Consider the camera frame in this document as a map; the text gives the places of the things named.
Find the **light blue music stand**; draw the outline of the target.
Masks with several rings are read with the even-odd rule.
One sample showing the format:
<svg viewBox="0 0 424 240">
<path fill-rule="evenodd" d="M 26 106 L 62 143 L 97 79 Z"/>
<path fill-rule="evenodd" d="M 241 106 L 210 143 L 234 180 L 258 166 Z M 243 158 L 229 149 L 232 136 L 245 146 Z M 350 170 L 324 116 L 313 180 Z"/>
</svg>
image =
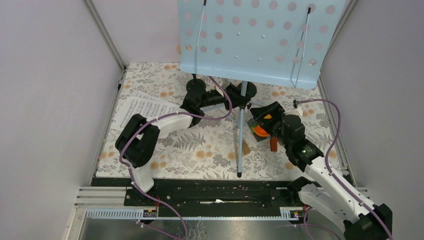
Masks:
<svg viewBox="0 0 424 240">
<path fill-rule="evenodd" d="M 344 0 L 179 0 L 185 73 L 317 86 Z"/>
</svg>

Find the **sheet music page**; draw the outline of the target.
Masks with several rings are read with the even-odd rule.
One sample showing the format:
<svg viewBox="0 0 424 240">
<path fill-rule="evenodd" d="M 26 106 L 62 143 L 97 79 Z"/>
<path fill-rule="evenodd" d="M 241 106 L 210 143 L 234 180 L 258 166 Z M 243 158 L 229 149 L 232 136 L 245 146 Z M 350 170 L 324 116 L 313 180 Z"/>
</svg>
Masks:
<svg viewBox="0 0 424 240">
<path fill-rule="evenodd" d="M 140 114 L 145 118 L 154 118 L 172 113 L 178 108 L 177 104 L 139 92 L 136 96 L 128 96 L 126 98 L 112 119 L 111 129 L 123 130 L 130 118 L 135 114 Z"/>
</svg>

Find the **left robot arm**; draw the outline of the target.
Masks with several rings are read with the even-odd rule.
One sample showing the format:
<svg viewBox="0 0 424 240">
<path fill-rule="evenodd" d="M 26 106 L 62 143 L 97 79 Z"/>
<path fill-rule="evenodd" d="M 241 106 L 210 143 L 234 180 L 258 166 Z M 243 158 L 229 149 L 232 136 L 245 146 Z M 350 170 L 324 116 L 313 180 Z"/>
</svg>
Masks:
<svg viewBox="0 0 424 240">
<path fill-rule="evenodd" d="M 203 83 L 187 84 L 187 93 L 177 113 L 165 117 L 148 119 L 139 113 L 133 115 L 115 142 L 119 161 L 129 168 L 132 182 L 136 184 L 136 199 L 144 206 L 152 204 L 155 192 L 151 188 L 154 180 L 149 168 L 157 141 L 170 133 L 188 129 L 205 119 L 202 108 L 224 104 L 227 110 L 245 106 L 257 93 L 253 84 L 248 84 L 242 94 L 242 85 L 232 83 L 220 92 L 219 88 L 207 91 Z"/>
</svg>

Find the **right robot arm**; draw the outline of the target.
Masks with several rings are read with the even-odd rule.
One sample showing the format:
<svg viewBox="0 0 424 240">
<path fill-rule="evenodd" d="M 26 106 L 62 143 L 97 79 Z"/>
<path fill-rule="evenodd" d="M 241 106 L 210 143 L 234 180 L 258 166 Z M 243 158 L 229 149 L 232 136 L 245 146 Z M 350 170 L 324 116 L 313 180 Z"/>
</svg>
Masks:
<svg viewBox="0 0 424 240">
<path fill-rule="evenodd" d="M 330 165 L 326 155 L 306 137 L 300 102 L 294 101 L 293 106 L 284 110 L 273 102 L 250 109 L 256 127 L 276 138 L 288 160 L 307 175 L 288 185 L 287 201 L 318 211 L 347 240 L 391 240 L 392 210 L 384 203 L 376 205 Z"/>
</svg>

